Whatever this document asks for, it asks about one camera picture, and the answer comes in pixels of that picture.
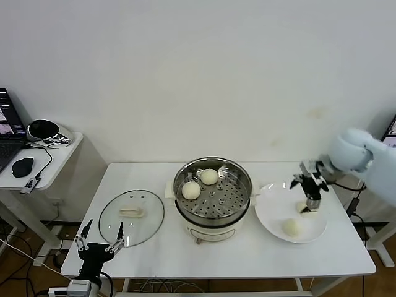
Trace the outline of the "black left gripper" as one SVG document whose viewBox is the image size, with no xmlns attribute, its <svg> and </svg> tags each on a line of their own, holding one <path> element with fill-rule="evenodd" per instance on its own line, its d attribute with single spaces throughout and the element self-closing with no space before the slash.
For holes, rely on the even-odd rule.
<svg viewBox="0 0 396 297">
<path fill-rule="evenodd" d="M 116 241 L 113 244 L 87 243 L 87 236 L 93 220 L 83 227 L 81 233 L 75 236 L 78 255 L 83 261 L 79 271 L 80 277 L 98 277 L 104 263 L 111 260 L 111 253 L 118 253 L 125 243 L 123 222 L 120 223 Z"/>
</svg>

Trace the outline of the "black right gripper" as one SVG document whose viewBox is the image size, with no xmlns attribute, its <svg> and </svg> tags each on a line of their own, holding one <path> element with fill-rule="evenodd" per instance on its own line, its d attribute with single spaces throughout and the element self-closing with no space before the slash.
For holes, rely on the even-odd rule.
<svg viewBox="0 0 396 297">
<path fill-rule="evenodd" d="M 316 213 L 321 204 L 320 187 L 316 183 L 316 177 L 312 174 L 309 176 L 306 174 L 294 174 L 289 189 L 292 190 L 298 184 L 303 188 L 307 197 L 305 202 L 300 203 L 299 213 Z"/>
</svg>

